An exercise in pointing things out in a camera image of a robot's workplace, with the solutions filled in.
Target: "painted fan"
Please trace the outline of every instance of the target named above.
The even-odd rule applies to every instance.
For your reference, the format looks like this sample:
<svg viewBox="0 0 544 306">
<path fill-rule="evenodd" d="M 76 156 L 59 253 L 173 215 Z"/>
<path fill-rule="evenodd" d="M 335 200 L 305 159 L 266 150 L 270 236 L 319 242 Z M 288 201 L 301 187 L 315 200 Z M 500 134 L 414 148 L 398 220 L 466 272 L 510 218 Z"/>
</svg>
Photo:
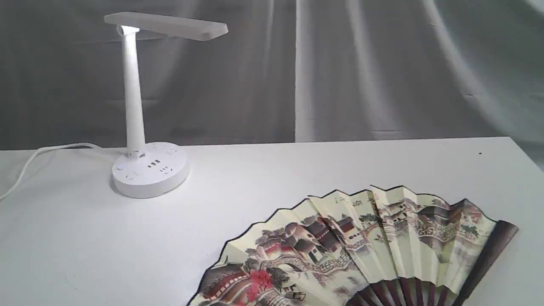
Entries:
<svg viewBox="0 0 544 306">
<path fill-rule="evenodd" d="M 462 305 L 517 230 L 466 199 L 333 191 L 228 241 L 188 305 Z"/>
</svg>

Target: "lamp base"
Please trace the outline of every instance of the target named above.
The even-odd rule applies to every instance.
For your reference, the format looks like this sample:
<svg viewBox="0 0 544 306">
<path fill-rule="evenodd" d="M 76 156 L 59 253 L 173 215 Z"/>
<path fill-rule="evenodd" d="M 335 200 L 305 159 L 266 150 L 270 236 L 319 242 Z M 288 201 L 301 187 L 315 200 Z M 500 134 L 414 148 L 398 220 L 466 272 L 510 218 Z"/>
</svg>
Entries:
<svg viewBox="0 0 544 306">
<path fill-rule="evenodd" d="M 181 184 L 189 176 L 187 153 L 178 145 L 156 142 L 145 145 L 145 155 L 132 160 L 125 155 L 113 164 L 115 187 L 131 198 L 152 198 Z"/>
</svg>

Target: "power cord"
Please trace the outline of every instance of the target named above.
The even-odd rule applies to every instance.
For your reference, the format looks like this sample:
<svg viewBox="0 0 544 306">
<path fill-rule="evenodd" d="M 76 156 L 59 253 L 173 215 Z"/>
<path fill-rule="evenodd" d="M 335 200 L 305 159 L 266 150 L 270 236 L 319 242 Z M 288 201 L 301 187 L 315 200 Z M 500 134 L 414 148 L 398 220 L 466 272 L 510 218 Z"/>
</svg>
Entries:
<svg viewBox="0 0 544 306">
<path fill-rule="evenodd" d="M 10 193 L 12 193 L 15 189 L 17 189 L 17 186 L 21 183 L 21 180 L 23 179 L 24 173 L 26 172 L 28 165 L 30 162 L 36 158 L 40 153 L 47 152 L 47 151 L 53 151 L 53 150 L 59 150 L 59 149 L 67 149 L 67 148 L 73 148 L 75 146 L 88 146 L 93 149 L 102 149 L 102 147 L 97 146 L 96 144 L 92 143 L 71 143 L 71 144 L 63 144 L 63 145 L 55 145 L 55 146 L 45 146 L 43 148 L 39 148 L 28 158 L 27 162 L 24 164 L 23 169 L 19 173 L 19 177 L 17 178 L 17 181 L 15 181 L 15 184 L 6 191 L 4 194 L 0 195 L 0 201 L 5 199 L 7 196 L 9 196 Z"/>
</svg>

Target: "white tabletop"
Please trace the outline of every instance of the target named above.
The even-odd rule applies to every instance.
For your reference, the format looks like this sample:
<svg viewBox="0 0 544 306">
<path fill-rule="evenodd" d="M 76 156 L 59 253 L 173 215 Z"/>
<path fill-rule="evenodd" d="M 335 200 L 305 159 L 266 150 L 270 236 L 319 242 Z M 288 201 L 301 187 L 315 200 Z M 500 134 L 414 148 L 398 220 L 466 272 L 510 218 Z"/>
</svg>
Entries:
<svg viewBox="0 0 544 306">
<path fill-rule="evenodd" d="M 468 198 L 520 231 L 466 305 L 540 304 L 544 174 L 510 138 L 190 146 L 188 180 L 112 189 L 113 151 L 46 153 L 0 202 L 0 305 L 183 305 L 226 240 L 335 188 Z M 0 193 L 31 151 L 0 152 Z"/>
</svg>

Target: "white desk lamp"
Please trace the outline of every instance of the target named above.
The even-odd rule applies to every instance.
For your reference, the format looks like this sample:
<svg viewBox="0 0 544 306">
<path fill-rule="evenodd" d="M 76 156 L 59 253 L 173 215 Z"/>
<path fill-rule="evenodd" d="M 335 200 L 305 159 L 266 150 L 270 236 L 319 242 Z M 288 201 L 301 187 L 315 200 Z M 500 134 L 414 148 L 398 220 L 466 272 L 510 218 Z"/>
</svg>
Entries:
<svg viewBox="0 0 544 306">
<path fill-rule="evenodd" d="M 210 40 L 228 32 L 227 25 L 196 19 L 122 12 L 104 17 L 122 37 L 127 120 L 127 155 L 115 161 L 115 186 L 132 198 L 151 198 L 181 184 L 189 175 L 187 154 L 176 144 L 145 143 L 136 33 L 140 29 L 194 40 Z"/>
</svg>

